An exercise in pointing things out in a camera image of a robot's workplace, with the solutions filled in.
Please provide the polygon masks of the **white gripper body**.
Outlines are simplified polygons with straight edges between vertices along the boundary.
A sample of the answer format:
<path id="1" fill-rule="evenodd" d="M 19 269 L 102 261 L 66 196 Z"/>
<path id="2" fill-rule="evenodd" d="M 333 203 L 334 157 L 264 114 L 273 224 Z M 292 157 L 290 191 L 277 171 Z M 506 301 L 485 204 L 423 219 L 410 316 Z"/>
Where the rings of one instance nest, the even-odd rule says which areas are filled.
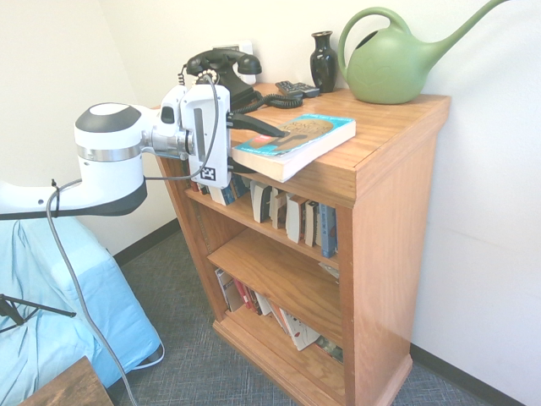
<path id="1" fill-rule="evenodd" d="M 231 179 L 227 169 L 229 107 L 229 90 L 221 85 L 194 85 L 180 105 L 182 127 L 188 136 L 190 173 L 194 181 L 219 189 L 226 188 Z"/>

